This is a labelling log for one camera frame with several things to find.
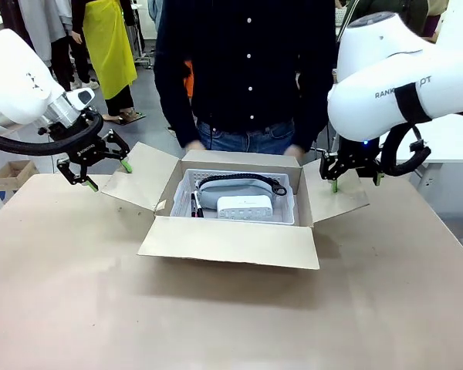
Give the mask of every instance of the small cardboard box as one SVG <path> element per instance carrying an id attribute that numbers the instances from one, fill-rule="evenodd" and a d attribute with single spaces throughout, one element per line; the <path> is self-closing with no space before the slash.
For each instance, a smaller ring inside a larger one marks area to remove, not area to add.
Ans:
<path id="1" fill-rule="evenodd" d="M 369 202 L 354 170 L 339 179 L 339 192 L 319 175 L 319 161 L 300 166 L 290 156 L 215 151 L 189 152 L 182 160 L 137 143 L 128 156 L 132 173 L 118 170 L 103 193 L 154 212 L 139 255 L 245 262 L 319 269 L 312 228 L 315 222 Z M 297 226 L 169 217 L 185 170 L 286 173 L 296 196 Z"/>
<path id="2" fill-rule="evenodd" d="M 7 162 L 0 169 L 0 191 L 19 190 L 37 173 L 39 171 L 31 160 Z"/>

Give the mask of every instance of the blue jeans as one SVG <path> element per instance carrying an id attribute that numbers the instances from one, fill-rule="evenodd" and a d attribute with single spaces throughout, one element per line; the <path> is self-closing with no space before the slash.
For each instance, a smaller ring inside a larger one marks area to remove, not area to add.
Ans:
<path id="1" fill-rule="evenodd" d="M 198 131 L 207 150 L 282 155 L 292 143 L 295 125 L 290 120 L 257 131 L 226 133 L 198 121 Z"/>

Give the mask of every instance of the yellow skirt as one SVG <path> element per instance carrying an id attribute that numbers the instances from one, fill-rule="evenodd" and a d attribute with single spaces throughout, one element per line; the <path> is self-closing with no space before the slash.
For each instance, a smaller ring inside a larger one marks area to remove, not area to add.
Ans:
<path id="1" fill-rule="evenodd" d="M 137 78 L 119 0 L 86 4 L 84 37 L 104 99 L 112 99 Z"/>

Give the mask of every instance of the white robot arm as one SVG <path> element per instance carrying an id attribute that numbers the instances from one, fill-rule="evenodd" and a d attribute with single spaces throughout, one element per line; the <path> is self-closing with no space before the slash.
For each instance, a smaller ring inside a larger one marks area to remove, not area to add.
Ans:
<path id="1" fill-rule="evenodd" d="M 0 31 L 0 150 L 30 156 L 67 153 L 57 168 L 72 183 L 96 184 L 87 168 L 104 158 L 114 158 L 130 170 L 124 158 L 128 145 L 112 130 L 104 137 L 98 133 L 103 118 L 88 107 L 93 100 L 91 89 L 65 92 L 52 78 L 42 60 L 11 30 Z M 51 143 L 23 143 L 3 137 L 21 126 L 34 124 L 38 134 L 47 134 Z M 118 145 L 118 150 L 107 147 Z M 81 166 L 74 175 L 70 163 Z"/>
<path id="2" fill-rule="evenodd" d="M 340 147 L 323 154 L 321 176 L 328 180 L 349 168 L 375 184 L 383 173 L 410 173 L 431 153 L 415 125 L 463 114 L 463 50 L 425 42 L 394 13 L 368 15 L 346 28 L 338 80 L 328 110 Z M 409 130 L 417 137 L 410 148 L 414 156 L 397 165 L 397 148 Z M 388 131 L 380 149 L 379 138 Z"/>

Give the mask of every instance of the brown table surface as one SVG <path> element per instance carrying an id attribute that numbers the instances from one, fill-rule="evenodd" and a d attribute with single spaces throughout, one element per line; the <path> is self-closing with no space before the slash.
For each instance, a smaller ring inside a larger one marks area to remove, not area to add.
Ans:
<path id="1" fill-rule="evenodd" d="M 139 257 L 148 211 L 34 176 L 0 211 L 0 370 L 462 370 L 463 248 L 408 182 L 364 184 L 297 271 Z"/>

